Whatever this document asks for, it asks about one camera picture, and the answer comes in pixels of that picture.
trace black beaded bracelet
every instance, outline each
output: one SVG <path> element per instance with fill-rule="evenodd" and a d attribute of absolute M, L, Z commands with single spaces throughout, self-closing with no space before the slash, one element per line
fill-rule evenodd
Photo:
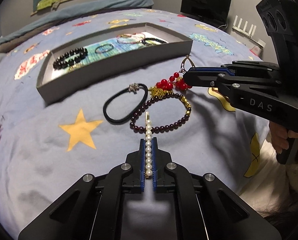
<path fill-rule="evenodd" d="M 166 93 L 163 97 L 158 97 L 155 96 L 153 98 L 151 98 L 150 100 L 148 100 L 146 103 L 144 103 L 139 109 L 137 109 L 137 111 L 135 111 L 133 113 L 133 116 L 131 117 L 131 122 L 130 122 L 130 128 L 132 130 L 134 130 L 135 132 L 139 132 L 139 133 L 143 133 L 145 132 L 145 128 L 140 126 L 136 126 L 136 120 L 139 118 L 139 116 L 145 112 L 146 109 L 148 109 L 149 106 L 151 106 L 152 104 L 154 104 L 155 102 L 164 100 L 166 98 L 178 98 L 186 107 L 186 113 L 184 115 L 184 117 L 182 117 L 181 119 L 179 119 L 177 122 L 174 122 L 173 124 L 170 125 L 165 125 L 165 126 L 156 126 L 155 128 L 151 129 L 152 133 L 159 133 L 159 132 L 168 132 L 168 131 L 172 131 L 174 129 L 178 129 L 178 127 L 182 126 L 183 124 L 186 123 L 186 121 L 189 120 L 190 114 L 191 114 L 191 105 L 189 104 L 188 100 L 183 96 L 183 95 L 179 95 L 178 93 L 174 94 L 174 92 L 170 91 L 168 93 Z"/>
<path fill-rule="evenodd" d="M 114 120 L 114 119 L 112 119 L 112 118 L 110 118 L 108 116 L 108 114 L 107 114 L 107 107 L 112 102 L 112 100 L 114 100 L 118 96 L 120 96 L 120 95 L 122 95 L 124 93 L 127 93 L 127 92 L 134 92 L 135 93 L 140 88 L 142 88 L 145 91 L 145 94 L 144 94 L 141 102 L 135 107 L 134 110 L 132 110 L 130 112 L 130 114 L 128 114 L 126 117 L 124 117 L 122 119 L 119 119 L 119 120 Z M 120 92 L 118 92 L 117 94 L 113 95 L 111 98 L 109 98 L 105 102 L 104 107 L 103 107 L 103 112 L 104 112 L 105 119 L 108 122 L 113 123 L 113 124 L 122 124 L 122 123 L 125 123 L 126 121 L 128 121 L 130 119 L 130 117 L 134 114 L 134 112 L 145 103 L 145 101 L 147 100 L 147 97 L 148 97 L 148 88 L 147 88 L 146 85 L 144 85 L 144 84 L 136 84 L 136 83 L 133 83 L 133 84 L 129 85 L 128 88 L 125 88 L 124 90 L 121 90 Z"/>
<path fill-rule="evenodd" d="M 70 56 L 77 55 L 74 57 L 74 59 L 70 59 L 66 61 L 66 58 L 69 58 Z M 65 54 L 59 56 L 56 61 L 53 63 L 53 68 L 55 70 L 59 69 L 65 69 L 69 66 L 73 66 L 76 63 L 79 63 L 82 59 L 85 59 L 88 55 L 88 50 L 85 48 L 76 48 L 75 50 L 70 50 L 69 52 L 66 52 Z"/>
<path fill-rule="evenodd" d="M 148 45 L 154 45 L 152 43 L 149 43 L 147 41 L 156 41 L 156 42 L 160 42 L 160 43 L 166 43 L 163 40 L 157 39 L 157 38 L 144 38 L 143 40 L 141 40 L 142 44 L 148 46 Z"/>

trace black monitor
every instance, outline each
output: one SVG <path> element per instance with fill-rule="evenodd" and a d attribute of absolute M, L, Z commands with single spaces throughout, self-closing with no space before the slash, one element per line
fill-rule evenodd
<path fill-rule="evenodd" d="M 214 27 L 226 25 L 231 0 L 182 0 L 180 11 Z"/>

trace open cardboard box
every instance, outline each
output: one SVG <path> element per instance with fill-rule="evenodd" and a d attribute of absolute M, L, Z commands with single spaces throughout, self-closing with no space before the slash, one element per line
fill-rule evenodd
<path fill-rule="evenodd" d="M 114 38 L 124 33 L 147 32 L 168 43 L 142 47 L 101 59 L 52 79 L 54 60 L 71 49 Z M 57 102 L 77 90 L 120 73 L 163 60 L 189 55 L 192 39 L 152 23 L 137 23 L 106 29 L 70 41 L 52 50 L 44 59 L 37 79 L 37 90 L 47 104 Z"/>

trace bed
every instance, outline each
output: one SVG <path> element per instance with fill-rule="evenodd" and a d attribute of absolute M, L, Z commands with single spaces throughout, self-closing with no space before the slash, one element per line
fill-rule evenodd
<path fill-rule="evenodd" d="M 128 153 L 138 150 L 144 136 L 134 133 L 129 123 L 108 123 L 103 104 L 131 83 L 150 87 L 168 79 L 180 70 L 184 59 L 174 58 L 123 73 L 46 106 L 36 81 L 50 50 L 96 31 L 150 22 L 192 38 L 190 58 L 196 66 L 260 61 L 243 44 L 210 25 L 140 7 L 76 16 L 27 39 L 1 60 L 0 223 L 12 238 L 17 239 L 24 227 L 81 176 L 106 174 L 123 163 Z M 24 62 L 26 67 L 19 75 Z M 109 115 L 124 116 L 142 96 L 139 92 L 117 98 L 108 108 Z M 193 109 L 189 121 L 172 132 L 156 134 L 159 148 L 170 152 L 173 161 L 191 173 L 211 172 L 238 193 L 256 172 L 268 121 L 232 108 L 213 88 L 192 88 L 186 97 Z M 166 125 L 182 117 L 184 109 L 179 104 L 177 100 L 153 104 L 148 109 L 153 125 Z M 91 131 L 84 127 L 87 123 L 93 124 Z M 69 133 L 65 127 L 70 125 Z M 172 216 L 171 200 L 157 198 L 147 183 L 142 196 L 127 197 L 121 239 L 147 240 L 153 235 L 156 239 L 176 239 Z"/>

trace jewelry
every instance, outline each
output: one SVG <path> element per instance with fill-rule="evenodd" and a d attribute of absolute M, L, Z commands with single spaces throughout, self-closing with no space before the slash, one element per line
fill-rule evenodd
<path fill-rule="evenodd" d="M 146 112 L 146 138 L 145 138 L 145 152 L 146 152 L 146 160 L 145 160 L 145 177 L 148 179 L 152 175 L 152 153 L 151 153 L 151 140 L 152 140 L 152 123 L 149 119 L 149 112 Z"/>
<path fill-rule="evenodd" d="M 70 60 L 66 61 L 66 58 L 69 58 L 70 56 L 73 55 L 78 55 L 74 57 L 73 59 L 71 58 Z M 59 69 L 65 69 L 69 66 L 73 66 L 76 63 L 79 63 L 82 59 L 85 59 L 86 56 L 88 55 L 88 50 L 85 48 L 76 48 L 75 50 L 70 50 L 69 52 L 66 52 L 65 54 L 59 56 L 55 62 L 53 63 L 53 68 L 55 70 Z"/>
<path fill-rule="evenodd" d="M 166 43 L 165 41 L 163 40 L 160 40 L 160 39 L 157 39 L 157 38 L 145 38 L 143 39 L 141 42 L 142 44 L 146 45 L 146 46 L 149 46 L 149 45 L 154 45 L 152 43 L 149 43 L 147 41 L 157 41 L 157 42 L 160 42 L 160 43 Z"/>
<path fill-rule="evenodd" d="M 97 50 L 99 50 L 100 48 L 103 48 L 103 47 L 105 47 L 105 46 L 109 46 L 109 48 L 108 48 L 108 49 L 101 50 L 101 51 L 97 51 Z M 98 54 L 105 53 L 105 52 L 108 52 L 108 51 L 110 51 L 110 50 L 113 50 L 113 48 L 114 48 L 114 46 L 113 46 L 112 44 L 106 43 L 106 44 L 103 44 L 103 45 L 97 47 L 97 48 L 95 49 L 95 53 L 98 53 Z"/>
<path fill-rule="evenodd" d="M 132 41 L 132 42 L 124 42 L 123 40 L 121 40 L 121 38 L 127 39 L 127 38 L 140 38 L 140 40 L 137 41 Z M 134 33 L 134 34 L 121 34 L 117 36 L 117 42 L 120 44 L 136 44 L 136 43 L 140 43 L 143 39 L 145 39 L 146 36 L 143 33 Z"/>
<path fill-rule="evenodd" d="M 132 110 L 132 112 L 130 114 L 128 114 L 126 117 L 122 118 L 122 119 L 119 119 L 119 120 L 114 120 L 112 118 L 110 118 L 107 114 L 107 107 L 108 105 L 115 99 L 117 98 L 118 96 L 124 94 L 124 93 L 127 93 L 127 92 L 134 92 L 136 93 L 140 88 L 142 88 L 144 91 L 145 91 L 145 94 L 144 94 L 144 97 L 142 98 L 141 102 L 135 107 L 134 110 Z M 111 98 L 109 98 L 105 104 L 104 104 L 104 107 L 103 107 L 103 112 L 104 112 L 104 116 L 105 116 L 105 119 L 110 122 L 110 123 L 113 123 L 113 124 L 122 124 L 124 122 L 126 122 L 128 119 L 130 119 L 130 117 L 134 114 L 134 112 L 137 110 L 137 109 L 142 109 L 141 106 L 145 103 L 145 101 L 147 100 L 147 97 L 148 97 L 148 88 L 146 85 L 144 84 L 136 84 L 136 83 L 133 83 L 131 85 L 129 85 L 128 88 L 125 88 L 124 90 L 121 90 L 120 92 L 118 92 L 117 94 L 113 95 Z"/>
<path fill-rule="evenodd" d="M 139 118 L 139 116 L 145 112 L 146 109 L 148 109 L 149 106 L 151 106 L 152 104 L 154 104 L 155 102 L 164 100 L 166 98 L 178 98 L 186 107 L 186 112 L 184 117 L 182 117 L 181 119 L 179 119 L 177 122 L 174 122 L 173 124 L 170 125 L 165 125 L 165 126 L 156 126 L 155 128 L 151 127 L 150 131 L 151 133 L 159 133 L 159 132 L 168 132 L 168 131 L 172 131 L 174 129 L 178 129 L 179 126 L 182 126 L 183 124 L 186 123 L 186 121 L 189 120 L 190 114 L 191 114 L 191 105 L 188 102 L 188 100 L 183 96 L 183 95 L 179 95 L 178 93 L 174 94 L 173 91 L 168 91 L 166 94 L 164 94 L 162 97 L 159 96 L 153 96 L 151 97 L 150 100 L 148 100 L 146 103 L 144 103 L 139 109 L 137 109 L 134 113 L 133 116 L 131 117 L 131 122 L 130 122 L 130 128 L 132 130 L 134 130 L 134 132 L 139 132 L 139 133 L 143 133 L 146 129 L 142 126 L 138 127 L 136 126 L 136 120 L 137 118 Z"/>
<path fill-rule="evenodd" d="M 175 72 L 173 76 L 169 77 L 169 80 L 162 79 L 160 82 L 156 83 L 156 87 L 159 89 L 162 89 L 167 93 L 167 90 L 172 90 L 173 88 L 181 91 L 186 91 L 188 89 L 191 89 L 192 86 L 188 86 L 182 77 L 180 77 L 179 73 L 185 74 L 187 71 L 185 69 L 185 62 L 186 60 L 189 60 L 192 67 L 196 67 L 194 63 L 189 58 L 189 55 L 186 56 L 186 58 L 182 61 L 180 71 Z"/>

